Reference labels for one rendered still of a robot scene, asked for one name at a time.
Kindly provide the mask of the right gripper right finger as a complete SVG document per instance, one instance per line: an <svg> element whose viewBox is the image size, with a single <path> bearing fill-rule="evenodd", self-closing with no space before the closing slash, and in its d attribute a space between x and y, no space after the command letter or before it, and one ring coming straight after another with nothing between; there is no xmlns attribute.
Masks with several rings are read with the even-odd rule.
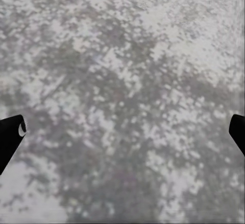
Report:
<svg viewBox="0 0 245 224"><path fill-rule="evenodd" d="M233 115L230 126L229 134L240 148L245 156L245 117L240 115Z"/></svg>

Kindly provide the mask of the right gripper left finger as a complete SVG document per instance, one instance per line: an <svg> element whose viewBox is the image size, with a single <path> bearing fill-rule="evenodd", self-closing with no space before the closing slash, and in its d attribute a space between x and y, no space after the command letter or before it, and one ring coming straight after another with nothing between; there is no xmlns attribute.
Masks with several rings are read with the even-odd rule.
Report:
<svg viewBox="0 0 245 224"><path fill-rule="evenodd" d="M26 135L27 125L22 115L0 120L0 176Z"/></svg>

